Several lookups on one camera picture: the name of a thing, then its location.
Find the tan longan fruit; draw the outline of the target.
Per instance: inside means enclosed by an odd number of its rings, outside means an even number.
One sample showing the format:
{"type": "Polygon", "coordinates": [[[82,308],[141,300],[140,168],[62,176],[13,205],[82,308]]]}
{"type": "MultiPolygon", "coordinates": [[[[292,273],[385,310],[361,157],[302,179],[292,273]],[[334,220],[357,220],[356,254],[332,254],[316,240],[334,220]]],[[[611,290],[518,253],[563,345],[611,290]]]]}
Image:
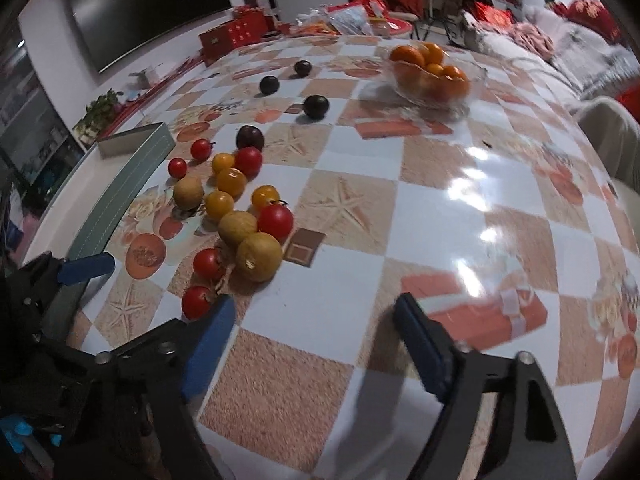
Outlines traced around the tan longan fruit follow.
{"type": "Polygon", "coordinates": [[[180,210],[198,208],[204,197],[202,181],[197,177],[185,176],[174,185],[172,197],[180,210]]]}
{"type": "Polygon", "coordinates": [[[257,232],[245,237],[235,254],[236,268],[250,281],[270,281],[283,259],[281,244],[270,234],[257,232]]]}
{"type": "Polygon", "coordinates": [[[257,232],[257,220],[247,211],[234,210],[225,214],[217,226],[220,239],[230,247],[238,247],[257,232]]]}

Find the small white box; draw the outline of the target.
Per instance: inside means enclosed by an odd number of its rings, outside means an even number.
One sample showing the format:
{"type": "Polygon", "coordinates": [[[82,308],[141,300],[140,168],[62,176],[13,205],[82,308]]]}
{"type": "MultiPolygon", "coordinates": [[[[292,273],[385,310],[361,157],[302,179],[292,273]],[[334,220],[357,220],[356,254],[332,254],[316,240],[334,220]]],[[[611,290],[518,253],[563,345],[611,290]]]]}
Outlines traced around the small white box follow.
{"type": "Polygon", "coordinates": [[[134,81],[134,86],[140,90],[149,90],[162,79],[154,66],[130,73],[129,77],[134,81]]]}

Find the orange mandarin in bowl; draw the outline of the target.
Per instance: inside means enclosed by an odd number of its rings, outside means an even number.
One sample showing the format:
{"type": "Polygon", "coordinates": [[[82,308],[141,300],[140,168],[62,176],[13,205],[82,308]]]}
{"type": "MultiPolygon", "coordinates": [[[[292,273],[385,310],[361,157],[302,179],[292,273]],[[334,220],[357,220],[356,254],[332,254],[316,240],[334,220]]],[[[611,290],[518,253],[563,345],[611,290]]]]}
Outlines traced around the orange mandarin in bowl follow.
{"type": "Polygon", "coordinates": [[[388,55],[396,86],[409,98],[436,103],[461,101],[470,94],[469,77],[459,66],[445,61],[445,51],[431,42],[403,44],[388,55]]]}

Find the dark plum near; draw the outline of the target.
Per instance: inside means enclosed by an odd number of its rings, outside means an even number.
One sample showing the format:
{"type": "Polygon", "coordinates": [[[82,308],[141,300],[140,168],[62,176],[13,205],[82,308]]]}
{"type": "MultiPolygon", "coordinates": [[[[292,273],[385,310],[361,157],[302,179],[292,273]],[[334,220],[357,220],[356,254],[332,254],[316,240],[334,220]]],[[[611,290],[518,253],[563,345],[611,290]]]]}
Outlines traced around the dark plum near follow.
{"type": "Polygon", "coordinates": [[[262,151],[265,145],[265,138],[262,130],[252,125],[242,125],[235,137],[235,146],[238,150],[242,148],[256,148],[262,151]]]}

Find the grey sofa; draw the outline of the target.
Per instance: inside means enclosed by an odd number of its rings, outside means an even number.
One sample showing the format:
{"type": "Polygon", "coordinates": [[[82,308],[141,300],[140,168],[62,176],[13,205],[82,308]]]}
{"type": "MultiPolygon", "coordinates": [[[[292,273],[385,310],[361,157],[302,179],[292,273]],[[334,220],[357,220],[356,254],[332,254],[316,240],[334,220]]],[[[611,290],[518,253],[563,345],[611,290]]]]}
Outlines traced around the grey sofa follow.
{"type": "Polygon", "coordinates": [[[553,58],[546,62],[510,39],[513,24],[497,25],[478,18],[483,5],[475,1],[460,13],[465,47],[508,63],[548,86],[561,104],[586,125],[603,118],[637,128],[639,122],[617,97],[639,82],[634,52],[582,25],[540,6],[528,6],[525,20],[551,37],[553,58]]]}

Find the dark plum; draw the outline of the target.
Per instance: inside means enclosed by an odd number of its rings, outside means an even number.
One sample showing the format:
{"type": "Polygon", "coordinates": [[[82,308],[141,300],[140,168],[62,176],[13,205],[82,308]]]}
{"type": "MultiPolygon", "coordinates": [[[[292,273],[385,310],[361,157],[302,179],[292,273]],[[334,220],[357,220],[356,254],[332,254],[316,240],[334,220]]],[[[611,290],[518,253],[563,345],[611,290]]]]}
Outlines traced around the dark plum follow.
{"type": "Polygon", "coordinates": [[[265,76],[259,81],[259,91],[263,96],[271,96],[280,88],[280,80],[276,76],[265,76]]]}
{"type": "Polygon", "coordinates": [[[329,100],[325,96],[319,96],[318,94],[307,96],[303,102],[303,112],[312,120],[323,119],[329,108],[329,100]]]}
{"type": "Polygon", "coordinates": [[[235,137],[235,146],[238,150],[242,148],[256,148],[262,151],[265,145],[265,138],[262,130],[252,125],[242,125],[235,137]]]}
{"type": "Polygon", "coordinates": [[[312,70],[311,62],[307,60],[300,60],[294,64],[294,72],[299,78],[304,78],[310,75],[312,70]]]}

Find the yellow cherry tomato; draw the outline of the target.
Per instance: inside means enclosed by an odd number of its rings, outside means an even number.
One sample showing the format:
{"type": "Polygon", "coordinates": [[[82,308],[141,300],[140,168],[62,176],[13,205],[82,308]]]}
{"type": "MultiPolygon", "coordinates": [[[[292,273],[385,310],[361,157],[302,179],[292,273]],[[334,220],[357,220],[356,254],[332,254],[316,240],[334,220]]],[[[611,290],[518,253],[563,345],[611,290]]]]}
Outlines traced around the yellow cherry tomato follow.
{"type": "Polygon", "coordinates": [[[261,185],[259,188],[255,188],[250,202],[253,209],[258,214],[266,207],[273,203],[279,203],[281,200],[279,191],[270,184],[261,185]]]}
{"type": "Polygon", "coordinates": [[[218,223],[234,209],[234,198],[227,192],[216,190],[205,196],[204,207],[207,218],[218,223]]]}
{"type": "Polygon", "coordinates": [[[216,175],[216,188],[238,200],[247,186],[247,178],[238,168],[226,168],[216,175]]]}
{"type": "Polygon", "coordinates": [[[221,171],[234,167],[234,155],[231,153],[217,153],[210,163],[212,175],[216,176],[221,171]]]}

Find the dark plum far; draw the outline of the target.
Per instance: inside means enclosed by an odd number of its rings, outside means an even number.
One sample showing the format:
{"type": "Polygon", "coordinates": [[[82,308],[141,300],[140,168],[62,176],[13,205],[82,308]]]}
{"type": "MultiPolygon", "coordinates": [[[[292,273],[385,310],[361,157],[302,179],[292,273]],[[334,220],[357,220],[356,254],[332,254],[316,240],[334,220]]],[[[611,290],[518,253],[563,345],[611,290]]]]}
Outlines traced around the dark plum far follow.
{"type": "Polygon", "coordinates": [[[294,64],[294,72],[299,78],[304,78],[310,75],[312,70],[311,62],[307,60],[300,60],[294,64]]]}

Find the black wall television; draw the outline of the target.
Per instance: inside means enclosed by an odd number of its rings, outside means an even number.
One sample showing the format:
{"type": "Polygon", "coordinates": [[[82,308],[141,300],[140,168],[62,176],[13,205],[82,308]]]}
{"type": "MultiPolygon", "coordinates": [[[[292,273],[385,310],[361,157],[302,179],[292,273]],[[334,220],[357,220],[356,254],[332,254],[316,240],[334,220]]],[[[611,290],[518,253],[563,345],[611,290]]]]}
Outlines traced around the black wall television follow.
{"type": "Polygon", "coordinates": [[[102,73],[149,42],[231,8],[230,0],[66,0],[93,68],[102,73]]]}

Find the glass bowl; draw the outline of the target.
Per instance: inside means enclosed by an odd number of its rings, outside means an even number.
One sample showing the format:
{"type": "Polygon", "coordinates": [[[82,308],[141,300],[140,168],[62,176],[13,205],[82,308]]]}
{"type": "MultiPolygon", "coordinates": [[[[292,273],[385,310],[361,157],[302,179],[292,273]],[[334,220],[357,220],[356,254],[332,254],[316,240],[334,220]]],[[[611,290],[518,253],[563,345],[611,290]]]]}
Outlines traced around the glass bowl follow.
{"type": "Polygon", "coordinates": [[[432,110],[460,110],[480,97],[488,71],[477,63],[456,58],[454,67],[462,71],[462,77],[434,75],[417,65],[391,60],[383,62],[383,73],[398,96],[412,104],[432,110]]]}

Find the white shallow tray box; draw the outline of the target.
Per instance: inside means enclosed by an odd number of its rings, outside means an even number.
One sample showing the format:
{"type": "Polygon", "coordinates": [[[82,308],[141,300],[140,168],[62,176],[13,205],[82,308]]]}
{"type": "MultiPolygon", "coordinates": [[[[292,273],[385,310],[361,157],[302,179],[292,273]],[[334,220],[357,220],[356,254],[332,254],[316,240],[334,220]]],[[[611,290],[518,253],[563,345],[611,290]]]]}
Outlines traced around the white shallow tray box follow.
{"type": "Polygon", "coordinates": [[[70,260],[103,252],[131,202],[174,147],[162,122],[96,142],[43,214],[24,260],[43,252],[70,260]]]}

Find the red gift boxes stack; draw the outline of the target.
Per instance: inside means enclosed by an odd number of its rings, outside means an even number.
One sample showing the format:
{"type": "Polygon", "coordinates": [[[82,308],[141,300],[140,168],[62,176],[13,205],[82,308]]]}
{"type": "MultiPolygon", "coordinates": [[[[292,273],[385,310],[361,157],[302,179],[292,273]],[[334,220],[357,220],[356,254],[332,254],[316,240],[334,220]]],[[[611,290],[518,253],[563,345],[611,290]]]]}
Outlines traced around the red gift boxes stack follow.
{"type": "Polygon", "coordinates": [[[229,21],[198,35],[202,58],[209,66],[237,48],[258,44],[273,29],[273,18],[262,9],[238,6],[229,21]]]}

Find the pink blanket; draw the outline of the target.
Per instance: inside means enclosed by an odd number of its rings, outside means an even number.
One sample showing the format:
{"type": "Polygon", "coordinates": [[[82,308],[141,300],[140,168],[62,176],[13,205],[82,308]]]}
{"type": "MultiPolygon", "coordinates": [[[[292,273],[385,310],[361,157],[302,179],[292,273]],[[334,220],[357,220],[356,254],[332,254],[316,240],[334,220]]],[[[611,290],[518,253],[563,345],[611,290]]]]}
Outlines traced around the pink blanket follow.
{"type": "Polygon", "coordinates": [[[530,23],[515,23],[506,34],[521,48],[549,62],[554,55],[554,43],[549,35],[530,23]]]}

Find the potted green plant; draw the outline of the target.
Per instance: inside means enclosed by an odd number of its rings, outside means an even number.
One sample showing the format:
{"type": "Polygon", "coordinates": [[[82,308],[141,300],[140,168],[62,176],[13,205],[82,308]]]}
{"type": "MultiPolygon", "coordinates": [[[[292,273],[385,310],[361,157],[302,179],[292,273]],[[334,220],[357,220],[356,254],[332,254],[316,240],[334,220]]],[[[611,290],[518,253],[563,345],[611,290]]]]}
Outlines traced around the potted green plant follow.
{"type": "Polygon", "coordinates": [[[86,106],[85,115],[74,125],[74,133],[86,148],[91,146],[120,114],[122,103],[119,102],[119,98],[121,96],[122,92],[110,89],[86,106]]]}

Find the red embroidered cushion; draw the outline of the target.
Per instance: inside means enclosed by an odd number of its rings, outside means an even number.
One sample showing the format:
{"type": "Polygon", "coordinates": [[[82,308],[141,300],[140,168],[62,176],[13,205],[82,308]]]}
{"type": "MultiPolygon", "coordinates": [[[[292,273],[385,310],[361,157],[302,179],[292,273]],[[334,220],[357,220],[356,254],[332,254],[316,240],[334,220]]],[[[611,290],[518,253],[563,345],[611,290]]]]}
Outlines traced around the red embroidered cushion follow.
{"type": "Polygon", "coordinates": [[[561,18],[591,29],[609,44],[623,42],[620,26],[600,0],[573,0],[568,6],[562,2],[554,2],[549,4],[549,8],[561,18]]]}

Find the red cherry tomato with stem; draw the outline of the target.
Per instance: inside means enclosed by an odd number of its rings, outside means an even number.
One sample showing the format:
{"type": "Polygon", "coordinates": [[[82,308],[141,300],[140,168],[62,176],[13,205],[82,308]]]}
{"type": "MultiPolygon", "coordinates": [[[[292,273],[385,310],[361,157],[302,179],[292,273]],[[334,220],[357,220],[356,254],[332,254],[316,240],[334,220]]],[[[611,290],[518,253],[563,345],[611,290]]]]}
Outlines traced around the red cherry tomato with stem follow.
{"type": "Polygon", "coordinates": [[[279,242],[284,242],[288,238],[293,226],[293,213],[288,209],[288,204],[282,200],[262,208],[257,219],[258,231],[273,236],[279,242]]]}

